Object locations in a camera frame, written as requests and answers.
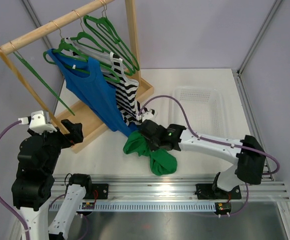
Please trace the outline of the green tank top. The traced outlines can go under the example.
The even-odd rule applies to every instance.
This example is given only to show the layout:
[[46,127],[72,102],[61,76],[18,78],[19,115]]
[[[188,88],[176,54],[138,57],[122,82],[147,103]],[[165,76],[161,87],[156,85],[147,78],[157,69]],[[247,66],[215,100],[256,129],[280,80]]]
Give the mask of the green tank top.
[[127,155],[136,153],[139,157],[145,156],[149,159],[151,172],[156,176],[170,175],[176,172],[178,167],[177,159],[166,150],[150,150],[140,132],[134,131],[127,139],[123,152]]

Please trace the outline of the blue tank top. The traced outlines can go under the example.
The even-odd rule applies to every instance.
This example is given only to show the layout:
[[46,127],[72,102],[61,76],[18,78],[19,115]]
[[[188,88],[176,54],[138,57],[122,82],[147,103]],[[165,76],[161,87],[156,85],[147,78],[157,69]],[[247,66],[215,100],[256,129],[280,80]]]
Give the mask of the blue tank top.
[[116,89],[104,79],[98,60],[74,59],[54,49],[47,54],[62,72],[66,87],[84,102],[113,132],[130,136],[137,130],[134,123],[127,125],[116,103]]

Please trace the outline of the black white striped tank top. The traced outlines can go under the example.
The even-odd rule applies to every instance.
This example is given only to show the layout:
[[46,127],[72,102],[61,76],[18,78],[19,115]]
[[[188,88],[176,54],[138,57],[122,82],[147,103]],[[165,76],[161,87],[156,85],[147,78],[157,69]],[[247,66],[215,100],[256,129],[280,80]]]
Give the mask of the black white striped tank top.
[[120,110],[123,120],[127,125],[131,123],[140,125],[141,122],[138,122],[136,119],[138,112],[149,108],[143,107],[141,103],[136,100],[139,82],[125,75],[123,72],[124,67],[122,58],[113,52],[100,52],[89,47],[84,47],[79,44],[78,41],[71,40],[68,37],[64,40],[66,43],[71,44],[82,53],[98,60],[100,63],[110,65],[110,68],[118,75],[120,82],[108,81],[107,83],[116,90],[117,108]]

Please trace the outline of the green hanger of striped top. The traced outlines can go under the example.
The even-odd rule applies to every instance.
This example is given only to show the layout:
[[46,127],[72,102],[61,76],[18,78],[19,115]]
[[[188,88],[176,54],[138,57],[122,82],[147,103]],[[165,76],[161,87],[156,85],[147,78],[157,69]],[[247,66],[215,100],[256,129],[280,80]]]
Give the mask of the green hanger of striped top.
[[[91,48],[93,50],[98,50],[100,52],[110,53],[111,51],[107,48],[107,46],[93,33],[91,32],[86,26],[81,32],[77,34],[77,36],[69,37],[71,40],[78,41],[79,44],[86,48]],[[129,75],[131,72],[125,67],[123,63],[124,69],[127,70],[127,74]]]

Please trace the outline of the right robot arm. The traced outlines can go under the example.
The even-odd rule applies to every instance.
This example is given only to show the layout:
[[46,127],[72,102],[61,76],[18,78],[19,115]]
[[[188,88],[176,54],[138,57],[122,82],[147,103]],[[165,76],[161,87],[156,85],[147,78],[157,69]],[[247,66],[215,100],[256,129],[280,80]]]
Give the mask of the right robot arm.
[[140,134],[154,151],[198,152],[231,163],[227,170],[216,174],[212,183],[196,184],[195,194],[200,200],[239,200],[239,185],[262,182],[266,157],[262,146],[251,135],[242,140],[199,135],[182,125],[170,124],[165,128],[151,120],[141,124]]

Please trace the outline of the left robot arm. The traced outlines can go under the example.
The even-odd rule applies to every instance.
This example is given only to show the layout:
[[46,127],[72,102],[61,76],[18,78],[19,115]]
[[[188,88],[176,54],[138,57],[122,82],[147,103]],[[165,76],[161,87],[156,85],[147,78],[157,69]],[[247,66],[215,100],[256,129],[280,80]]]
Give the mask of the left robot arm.
[[53,172],[61,150],[84,139],[81,123],[67,119],[61,123],[69,130],[67,134],[46,123],[40,130],[30,127],[30,137],[19,147],[18,169],[11,191],[13,205],[22,217],[25,237],[30,240],[66,240],[79,204],[93,193],[89,175],[73,174],[56,217],[48,223]]

